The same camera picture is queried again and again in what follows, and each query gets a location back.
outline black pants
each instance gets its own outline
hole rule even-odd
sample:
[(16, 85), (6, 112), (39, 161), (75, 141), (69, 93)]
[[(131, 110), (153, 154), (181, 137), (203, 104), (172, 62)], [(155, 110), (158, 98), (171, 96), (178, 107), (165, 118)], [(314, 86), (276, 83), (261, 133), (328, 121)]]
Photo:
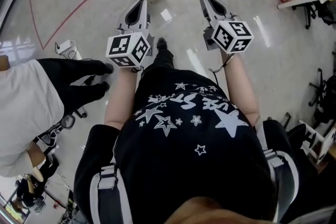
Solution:
[(71, 83), (82, 77), (101, 76), (107, 73), (103, 62), (68, 59), (40, 59), (38, 62), (47, 73), (64, 105), (64, 116), (73, 113), (85, 104), (104, 97), (106, 87), (101, 84), (70, 86)]
[(149, 71), (155, 68), (171, 68), (174, 69), (173, 63), (174, 55), (169, 50), (160, 50), (159, 53), (156, 55), (154, 63), (148, 66), (145, 71), (143, 72), (142, 76), (144, 76)]
[(35, 185), (37, 185), (37, 187), (34, 190), (36, 198), (43, 194), (48, 179), (54, 175), (59, 166), (59, 162), (57, 161), (57, 159), (55, 157), (53, 157), (53, 159), (54, 160), (51, 164), (49, 158), (46, 156), (46, 161), (44, 165), (42, 165), (41, 168), (39, 169), (41, 174), (43, 175), (43, 182), (39, 182), (37, 180), (34, 181)]

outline glossy floor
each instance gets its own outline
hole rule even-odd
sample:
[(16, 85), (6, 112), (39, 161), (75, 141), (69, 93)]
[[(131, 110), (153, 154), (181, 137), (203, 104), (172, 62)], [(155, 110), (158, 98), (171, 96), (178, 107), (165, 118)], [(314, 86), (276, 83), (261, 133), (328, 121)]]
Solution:
[[(36, 26), (44, 45), (61, 22), (83, 0), (31, 0)], [(31, 19), (29, 0), (17, 0), (0, 36), (2, 53), (12, 64), (31, 58), (56, 57), (54, 42), (74, 40), (83, 58), (106, 61), (109, 36), (115, 35), (120, 13), (135, 0), (88, 0), (60, 28), (42, 50)], [(325, 77), (332, 75), (336, 31), (320, 19), (305, 29), (304, 12), (298, 8), (278, 10), (278, 0), (223, 0), (251, 27), (255, 40), (243, 55), (264, 118), (281, 120), (290, 112), (295, 120), (309, 121), (312, 109), (308, 99), (313, 91), (308, 83), (316, 80), (317, 68)], [(203, 30), (207, 26), (199, 0), (160, 0), (150, 6), (151, 34), (165, 37), (180, 69), (191, 69), (211, 79), (208, 68), (221, 65), (217, 50), (207, 51)], [(117, 72), (108, 78), (112, 84)], [(218, 73), (225, 88), (224, 72)], [(87, 105), (87, 119), (77, 119), (75, 127), (63, 131), (56, 154), (61, 161), (59, 174), (72, 186), (76, 166), (90, 128), (102, 123), (106, 108), (103, 100)]]

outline hair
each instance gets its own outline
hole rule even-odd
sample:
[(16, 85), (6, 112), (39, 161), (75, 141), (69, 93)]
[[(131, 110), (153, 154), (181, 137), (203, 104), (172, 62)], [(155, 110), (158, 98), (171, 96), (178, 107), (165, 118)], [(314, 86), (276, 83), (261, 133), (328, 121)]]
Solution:
[(21, 202), (21, 199), (16, 198), (12, 203), (12, 207), (16, 212), (20, 213), (22, 208), (23, 208), (23, 204)]

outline red line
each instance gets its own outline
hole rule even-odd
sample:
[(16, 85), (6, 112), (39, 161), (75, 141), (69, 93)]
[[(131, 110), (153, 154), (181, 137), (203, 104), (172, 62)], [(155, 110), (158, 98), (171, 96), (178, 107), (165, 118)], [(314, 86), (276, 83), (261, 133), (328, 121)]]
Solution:
[(34, 24), (35, 32), (36, 32), (38, 41), (40, 42), (41, 48), (43, 50), (44, 48), (43, 48), (43, 45), (42, 45), (42, 42), (41, 42), (41, 39), (40, 39), (40, 35), (38, 34), (38, 31), (37, 31), (36, 23), (35, 23), (35, 18), (34, 18), (34, 13), (33, 13), (33, 7), (32, 7), (32, 0), (29, 0), (29, 5), (30, 5), (30, 12), (32, 14), (32, 19), (33, 19), (33, 24)]
[(88, 0), (83, 0), (69, 15), (68, 17), (65, 18), (65, 20), (59, 25), (59, 27), (57, 27), (57, 29), (55, 30), (55, 32), (51, 35), (51, 37), (48, 39), (47, 43), (43, 46), (40, 36), (38, 34), (37, 28), (36, 28), (36, 24), (35, 24), (35, 19), (34, 19), (34, 13), (33, 13), (33, 8), (32, 8), (32, 0), (29, 0), (29, 4), (30, 4), (30, 11), (32, 12), (32, 18), (33, 18), (33, 23), (34, 23), (34, 27), (35, 27), (35, 31), (36, 31), (36, 35), (37, 38), (40, 42), (40, 45), (42, 47), (42, 50), (44, 50), (46, 48), (46, 46), (49, 44), (49, 42), (52, 40), (52, 38), (55, 36), (55, 34), (58, 32), (58, 30), (67, 22), (67, 20)]

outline white shirt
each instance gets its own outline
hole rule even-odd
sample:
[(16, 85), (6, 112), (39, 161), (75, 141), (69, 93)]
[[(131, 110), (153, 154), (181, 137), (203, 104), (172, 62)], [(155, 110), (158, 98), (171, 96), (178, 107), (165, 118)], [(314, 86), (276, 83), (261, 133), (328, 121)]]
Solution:
[(26, 149), (35, 137), (58, 123), (64, 105), (38, 61), (0, 72), (0, 175), (30, 173)]

